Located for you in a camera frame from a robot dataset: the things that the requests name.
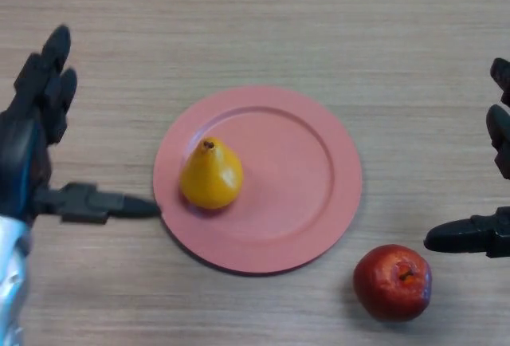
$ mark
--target pear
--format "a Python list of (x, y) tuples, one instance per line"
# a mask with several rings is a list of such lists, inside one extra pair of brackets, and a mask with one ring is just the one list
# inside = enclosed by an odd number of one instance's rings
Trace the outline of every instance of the pear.
[(239, 195), (244, 179), (241, 161), (220, 139), (206, 137), (191, 152), (179, 177), (179, 188), (191, 204), (221, 209)]

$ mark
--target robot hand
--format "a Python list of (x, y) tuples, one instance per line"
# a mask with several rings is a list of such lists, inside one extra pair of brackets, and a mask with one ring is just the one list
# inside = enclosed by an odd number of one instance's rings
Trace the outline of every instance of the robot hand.
[(67, 26), (59, 26), (41, 53), (32, 53), (14, 82), (15, 95), (0, 113), (0, 344), (21, 346), (19, 315), (28, 294), (26, 258), (39, 214), (63, 222), (105, 224), (109, 216), (154, 217), (148, 200), (104, 193), (90, 183), (52, 190), (48, 146), (67, 128), (66, 113), (77, 89), (73, 69), (64, 72), (71, 48)]
[[(510, 63), (494, 60), (491, 78), (501, 88), (501, 102), (510, 107)], [(494, 104), (487, 112), (486, 124), (496, 163), (501, 175), (510, 179), (510, 115)], [(471, 218), (436, 226), (426, 235), (425, 248), (442, 253), (485, 252), (489, 258), (510, 257), (510, 206), (496, 209), (490, 216)]]

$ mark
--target wooden table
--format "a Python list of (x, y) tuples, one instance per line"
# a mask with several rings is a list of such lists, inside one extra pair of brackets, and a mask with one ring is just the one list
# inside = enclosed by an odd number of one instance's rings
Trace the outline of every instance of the wooden table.
[[(510, 58), (510, 0), (0, 0), (2, 106), (28, 54), (61, 22), (79, 89), (52, 149), (53, 185), (97, 181), (151, 196), (165, 131), (231, 86), (293, 88), (326, 104), (363, 161), (363, 202), (310, 266), (231, 277), (183, 254), (160, 222), (66, 226), (41, 217), (23, 312), (26, 344), (502, 345), (508, 260), (434, 254), (426, 232), (508, 204), (485, 113), (488, 74)], [(371, 320), (350, 287), (356, 262), (396, 242), (433, 268), (433, 300), (406, 326)]]

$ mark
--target pink plate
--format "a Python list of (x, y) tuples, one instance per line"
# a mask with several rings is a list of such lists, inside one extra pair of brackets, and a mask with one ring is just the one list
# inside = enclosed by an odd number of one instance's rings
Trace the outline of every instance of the pink plate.
[[(216, 214), (189, 206), (179, 173), (203, 136), (243, 164), (237, 200)], [(275, 87), (233, 88), (200, 100), (165, 135), (154, 194), (171, 236), (199, 260), (241, 274), (280, 273), (319, 257), (359, 205), (362, 172), (346, 129), (322, 105)]]

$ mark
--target apple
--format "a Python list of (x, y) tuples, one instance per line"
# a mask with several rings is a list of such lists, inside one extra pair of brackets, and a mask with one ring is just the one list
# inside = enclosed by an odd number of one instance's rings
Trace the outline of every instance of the apple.
[(376, 320), (413, 320), (430, 302), (430, 266), (405, 246), (389, 244), (368, 252), (356, 265), (352, 282), (361, 305)]

